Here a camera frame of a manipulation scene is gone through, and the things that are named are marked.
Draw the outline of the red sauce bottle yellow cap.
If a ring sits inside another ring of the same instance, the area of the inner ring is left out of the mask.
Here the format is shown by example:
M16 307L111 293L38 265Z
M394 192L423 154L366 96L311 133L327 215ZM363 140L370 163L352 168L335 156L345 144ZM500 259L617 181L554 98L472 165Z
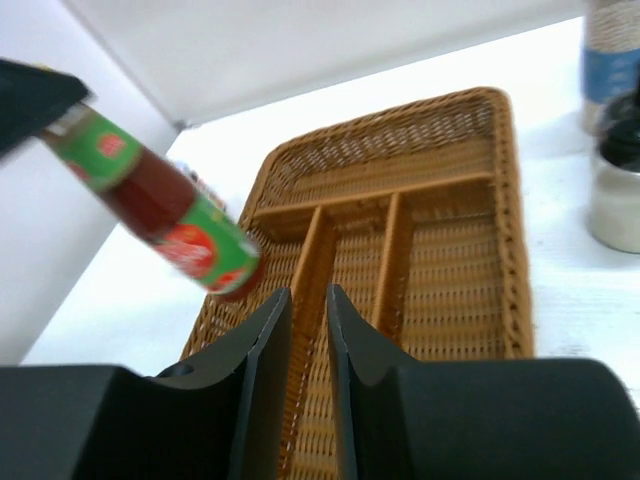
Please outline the red sauce bottle yellow cap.
M40 139L141 241L226 301L261 280L260 247L183 171L84 103Z

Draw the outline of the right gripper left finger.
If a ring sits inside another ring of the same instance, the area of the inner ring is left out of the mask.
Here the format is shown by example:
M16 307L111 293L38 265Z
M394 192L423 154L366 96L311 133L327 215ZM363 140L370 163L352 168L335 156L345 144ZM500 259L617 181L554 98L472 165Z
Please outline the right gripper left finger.
M155 377L116 365L5 367L5 479L273 479L291 347L280 288Z

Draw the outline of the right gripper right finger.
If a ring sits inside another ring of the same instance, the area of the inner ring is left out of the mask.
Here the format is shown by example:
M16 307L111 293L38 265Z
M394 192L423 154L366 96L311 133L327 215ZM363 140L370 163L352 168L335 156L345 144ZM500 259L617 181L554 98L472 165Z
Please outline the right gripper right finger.
M327 290L342 479L635 479L639 419L589 359L421 362Z

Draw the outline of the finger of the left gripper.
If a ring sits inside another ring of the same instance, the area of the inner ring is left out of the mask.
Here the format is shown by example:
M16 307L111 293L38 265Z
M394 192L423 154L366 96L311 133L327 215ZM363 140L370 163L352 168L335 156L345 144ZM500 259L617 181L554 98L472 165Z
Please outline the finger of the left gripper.
M90 96L79 78L1 59L1 154L57 121Z

